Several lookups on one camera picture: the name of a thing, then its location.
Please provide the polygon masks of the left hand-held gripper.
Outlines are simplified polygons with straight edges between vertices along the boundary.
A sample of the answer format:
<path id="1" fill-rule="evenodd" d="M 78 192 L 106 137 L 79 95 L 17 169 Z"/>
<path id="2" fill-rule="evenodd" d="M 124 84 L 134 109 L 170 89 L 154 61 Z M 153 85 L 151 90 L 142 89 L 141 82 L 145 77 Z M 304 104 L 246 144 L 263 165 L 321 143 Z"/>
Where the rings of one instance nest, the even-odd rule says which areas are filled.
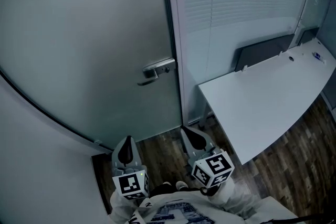
<path id="1" fill-rule="evenodd" d="M 118 194 L 127 200 L 149 196 L 147 167 L 131 136 L 123 138 L 112 153 L 112 179 Z"/>

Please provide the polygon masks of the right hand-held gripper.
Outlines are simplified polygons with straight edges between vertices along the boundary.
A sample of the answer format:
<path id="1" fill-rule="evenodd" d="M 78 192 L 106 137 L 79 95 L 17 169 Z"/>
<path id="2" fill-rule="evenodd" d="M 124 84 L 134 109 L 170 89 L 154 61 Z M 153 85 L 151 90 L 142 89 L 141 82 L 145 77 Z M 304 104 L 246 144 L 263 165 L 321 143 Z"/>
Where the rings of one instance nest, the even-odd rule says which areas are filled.
<path id="1" fill-rule="evenodd" d="M 183 151 L 187 154 L 187 172 L 203 187 L 212 188 L 227 181 L 234 171 L 228 153 L 216 147 L 211 137 L 193 127 L 181 127 Z"/>

